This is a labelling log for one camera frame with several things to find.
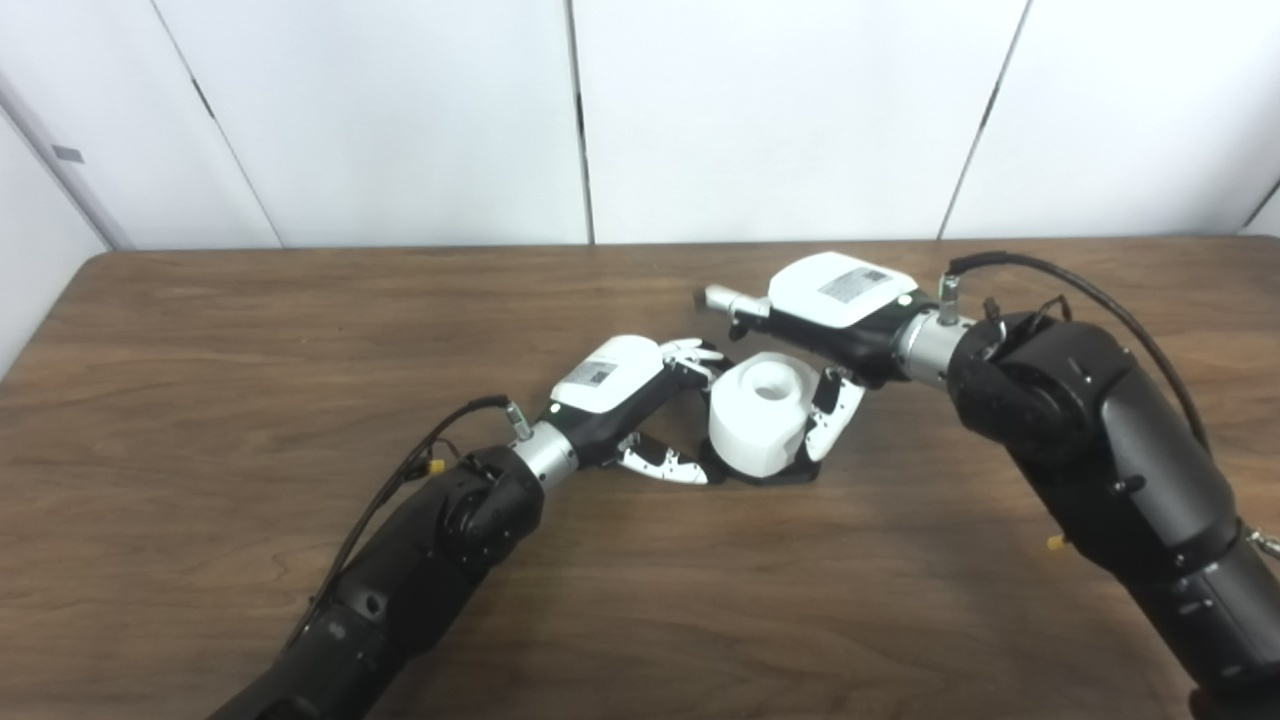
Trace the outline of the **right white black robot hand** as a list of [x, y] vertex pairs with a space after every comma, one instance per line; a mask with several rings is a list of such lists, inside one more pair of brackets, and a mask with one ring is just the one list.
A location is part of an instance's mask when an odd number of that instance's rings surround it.
[[937, 306], [910, 275], [841, 252], [788, 264], [763, 297], [709, 284], [695, 291], [694, 301], [730, 319], [731, 340], [768, 334], [828, 361], [806, 420], [809, 462], [832, 450], [863, 392], [909, 379], [900, 342]]

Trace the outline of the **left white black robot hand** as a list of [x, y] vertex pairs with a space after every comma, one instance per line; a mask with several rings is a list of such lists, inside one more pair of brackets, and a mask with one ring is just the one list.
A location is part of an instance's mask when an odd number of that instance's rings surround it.
[[657, 480], [707, 486], [710, 480], [696, 459], [645, 434], [641, 425], [684, 391], [707, 398], [731, 366], [700, 338], [659, 343], [618, 334], [553, 387], [535, 430], [549, 430], [570, 471], [622, 466]]

